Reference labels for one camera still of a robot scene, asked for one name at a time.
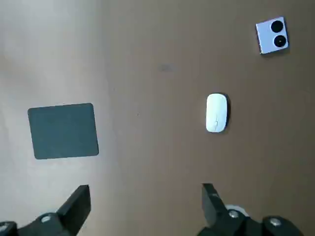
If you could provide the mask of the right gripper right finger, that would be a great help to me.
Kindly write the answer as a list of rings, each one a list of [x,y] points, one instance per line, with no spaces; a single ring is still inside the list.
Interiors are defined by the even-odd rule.
[[[302,236],[291,221],[281,216],[253,220],[238,206],[227,206],[211,183],[202,184],[202,209],[208,226],[199,236]]]

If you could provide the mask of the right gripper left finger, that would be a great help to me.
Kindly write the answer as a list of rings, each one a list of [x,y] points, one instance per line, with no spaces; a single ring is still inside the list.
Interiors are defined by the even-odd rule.
[[[80,185],[56,212],[48,212],[18,228],[14,221],[0,223],[2,236],[76,236],[91,212],[88,185]]]

